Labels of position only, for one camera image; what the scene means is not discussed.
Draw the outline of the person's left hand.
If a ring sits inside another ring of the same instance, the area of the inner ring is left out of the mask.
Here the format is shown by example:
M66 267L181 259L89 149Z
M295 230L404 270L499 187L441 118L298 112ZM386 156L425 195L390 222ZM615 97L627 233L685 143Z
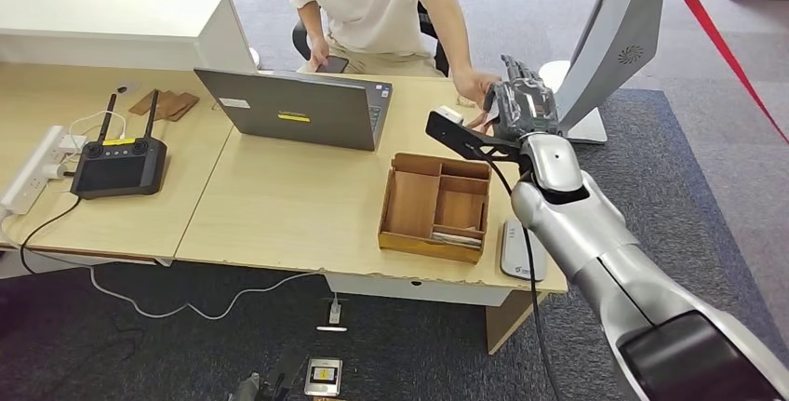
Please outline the person's left hand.
M487 121L488 110L485 109L484 102L489 87L501 78L494 74L480 73L475 70L457 69L452 73L452 81L461 96L473 101L479 109L478 116L468 122L466 126L470 129L487 134L491 123Z

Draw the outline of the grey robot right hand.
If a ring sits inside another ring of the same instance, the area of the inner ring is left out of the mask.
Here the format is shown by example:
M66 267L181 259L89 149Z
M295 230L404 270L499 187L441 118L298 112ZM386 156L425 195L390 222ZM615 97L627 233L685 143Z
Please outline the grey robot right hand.
M560 135L552 89L523 61L501 54L507 79L493 83L485 98L487 121L502 140L521 140L530 133Z

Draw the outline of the person's right hand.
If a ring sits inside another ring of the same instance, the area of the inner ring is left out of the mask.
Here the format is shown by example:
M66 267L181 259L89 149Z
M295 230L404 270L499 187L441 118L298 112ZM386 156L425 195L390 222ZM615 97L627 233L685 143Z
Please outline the person's right hand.
M308 60L308 69L311 72L317 72L321 67L328 65L329 45L323 35L318 35L309 37L309 46L311 53Z

